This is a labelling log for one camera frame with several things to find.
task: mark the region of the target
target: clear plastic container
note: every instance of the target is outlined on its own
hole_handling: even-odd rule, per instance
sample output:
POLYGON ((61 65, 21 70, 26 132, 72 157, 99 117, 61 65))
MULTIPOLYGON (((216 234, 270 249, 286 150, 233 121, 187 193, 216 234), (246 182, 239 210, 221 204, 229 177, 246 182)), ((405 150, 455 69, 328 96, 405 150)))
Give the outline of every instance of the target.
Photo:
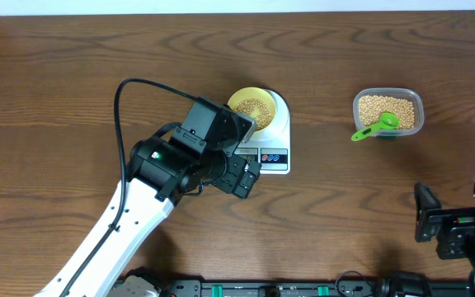
POLYGON ((362 96, 391 96, 397 99, 406 99, 413 103, 414 126, 408 130, 380 130, 373 136, 406 136, 417 133, 425 123, 425 111, 422 108, 422 101, 419 95, 412 90, 398 87, 375 87, 365 89, 360 92, 353 101, 353 117, 355 118, 356 130, 361 130, 366 126, 360 121, 359 100, 362 96))

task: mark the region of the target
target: wooden table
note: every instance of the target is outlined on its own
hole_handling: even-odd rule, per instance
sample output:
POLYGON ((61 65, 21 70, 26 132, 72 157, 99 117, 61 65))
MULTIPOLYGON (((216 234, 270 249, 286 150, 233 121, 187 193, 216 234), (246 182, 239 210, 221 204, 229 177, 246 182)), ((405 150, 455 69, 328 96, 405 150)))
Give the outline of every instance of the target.
MULTIPOLYGON (((248 200, 185 198, 128 269, 205 279, 324 280, 342 271, 466 277, 416 243, 413 184, 475 206, 475 12, 0 17, 0 296, 32 295, 71 257, 120 179, 113 95, 155 79, 226 101, 276 90, 292 172, 248 200), (421 96, 418 134, 352 143, 367 87, 421 96)), ((190 102, 145 85, 121 101, 126 150, 190 102)))

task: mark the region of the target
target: digital scale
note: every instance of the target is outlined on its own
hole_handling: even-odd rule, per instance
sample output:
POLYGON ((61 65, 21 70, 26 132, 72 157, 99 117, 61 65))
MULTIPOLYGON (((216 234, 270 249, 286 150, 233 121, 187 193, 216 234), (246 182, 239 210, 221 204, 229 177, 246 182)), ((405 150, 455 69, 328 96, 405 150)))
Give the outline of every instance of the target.
POLYGON ((248 161, 261 164, 261 174, 287 174, 290 171, 290 115, 289 108, 278 93, 257 87, 237 91, 228 104, 234 108, 247 98, 256 98, 265 103, 274 103, 275 115, 263 130, 252 134, 246 143, 238 145, 235 154, 248 161))

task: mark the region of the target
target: black cable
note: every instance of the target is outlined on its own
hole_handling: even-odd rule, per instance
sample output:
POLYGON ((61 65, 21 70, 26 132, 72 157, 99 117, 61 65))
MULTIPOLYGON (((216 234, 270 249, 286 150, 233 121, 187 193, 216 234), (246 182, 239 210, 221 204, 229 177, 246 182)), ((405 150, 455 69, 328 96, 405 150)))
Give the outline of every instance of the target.
POLYGON ((127 78, 123 82, 120 83, 119 87, 116 89, 116 94, 115 94, 115 103, 114 103, 114 109, 113 109, 113 117, 115 118, 115 131, 116 131, 116 142, 119 147, 119 155, 120 155, 120 170, 122 174, 122 180, 121 180, 121 186, 120 186, 120 206, 118 211, 116 212, 115 219, 113 219, 113 222, 109 225, 109 228, 107 229, 106 233, 100 241, 96 244, 96 246, 92 249, 92 251, 89 253, 87 258, 82 262, 82 265, 76 270, 74 273, 73 277, 69 280, 67 285, 62 291, 62 294, 60 297, 65 297, 69 295, 69 290, 71 287, 74 285, 74 282, 76 279, 82 274, 83 270, 87 267, 87 264, 91 261, 91 259, 96 255, 98 250, 101 248, 101 246, 104 244, 104 242, 109 238, 111 233, 115 231, 117 228, 117 224, 120 221, 120 217, 124 213, 124 207, 125 207, 125 192, 126 192, 126 184, 127 184, 127 168, 125 165, 125 153, 124 153, 124 142, 122 141, 122 131, 120 129, 120 111, 119 111, 119 102, 120 102, 120 94, 122 93, 122 89, 125 87, 126 84, 128 83, 146 83, 148 85, 152 85, 155 87, 160 87, 162 89, 165 89, 167 91, 176 93, 177 95, 181 95, 183 97, 189 98, 193 101, 197 101, 197 97, 193 97, 192 95, 186 94, 185 92, 181 92, 173 87, 169 87, 166 85, 163 85, 158 82, 153 82, 147 79, 142 79, 142 78, 127 78))
POLYGON ((336 279, 335 281, 335 291, 337 292, 338 295, 342 296, 342 297, 348 297, 347 295, 345 295, 344 293, 342 293, 339 289, 338 289, 338 282, 340 281, 340 279, 342 277, 344 277, 346 274, 350 274, 350 273, 355 273, 357 275, 359 275, 360 277, 362 277, 362 279, 366 282, 366 284, 368 284, 369 288, 371 288, 371 294, 370 295, 366 295, 366 296, 363 296, 363 297, 370 297, 373 295, 374 293, 374 287, 368 282, 368 280, 366 280, 366 278, 362 275, 362 273, 358 272, 358 271, 345 271, 344 273, 342 273, 340 276, 338 276, 338 278, 336 279))
POLYGON ((205 189, 205 183, 204 182, 200 182, 199 183, 199 190, 196 192, 196 193, 186 193, 185 196, 199 196, 201 195, 201 193, 203 192, 203 190, 205 189))

